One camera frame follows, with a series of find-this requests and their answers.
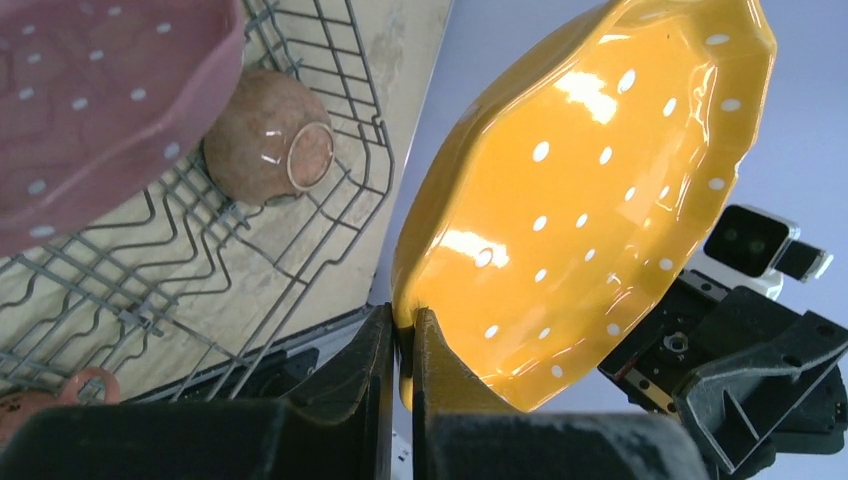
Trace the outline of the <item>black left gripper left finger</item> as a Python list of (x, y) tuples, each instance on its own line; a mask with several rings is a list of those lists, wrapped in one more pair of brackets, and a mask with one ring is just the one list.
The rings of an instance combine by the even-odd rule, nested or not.
[(41, 411), (1, 456), (5, 479), (387, 479), (393, 322), (374, 308), (350, 343), (278, 398)]

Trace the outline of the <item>yellow plate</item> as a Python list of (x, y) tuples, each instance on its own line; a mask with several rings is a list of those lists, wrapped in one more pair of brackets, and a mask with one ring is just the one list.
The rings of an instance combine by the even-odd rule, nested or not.
[(532, 411), (600, 365), (716, 225), (777, 41), (757, 1), (607, 1), (548, 34), (452, 128), (400, 231), (400, 353), (432, 311)]

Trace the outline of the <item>pink dotted plate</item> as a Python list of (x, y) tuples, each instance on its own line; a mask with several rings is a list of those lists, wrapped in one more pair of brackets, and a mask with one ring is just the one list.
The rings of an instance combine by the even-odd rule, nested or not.
[(243, 68), (237, 1), (1, 5), (1, 252), (85, 228), (189, 153)]

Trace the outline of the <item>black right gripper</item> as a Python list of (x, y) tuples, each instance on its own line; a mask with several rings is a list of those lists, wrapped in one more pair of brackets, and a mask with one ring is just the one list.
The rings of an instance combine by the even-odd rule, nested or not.
[(685, 271), (599, 369), (734, 474), (846, 352), (845, 328)]

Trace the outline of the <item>brown ceramic bowl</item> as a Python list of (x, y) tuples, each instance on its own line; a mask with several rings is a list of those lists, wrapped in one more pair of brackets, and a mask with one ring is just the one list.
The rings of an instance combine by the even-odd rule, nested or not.
[(300, 197), (320, 184), (335, 158), (328, 111), (303, 83), (273, 70), (248, 70), (203, 139), (210, 179), (252, 206)]

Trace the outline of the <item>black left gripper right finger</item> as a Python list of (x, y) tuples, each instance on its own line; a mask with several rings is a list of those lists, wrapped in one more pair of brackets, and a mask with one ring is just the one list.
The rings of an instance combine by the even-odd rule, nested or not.
[(700, 452), (666, 416), (523, 413), (448, 347), (435, 313), (416, 315), (417, 479), (705, 479)]

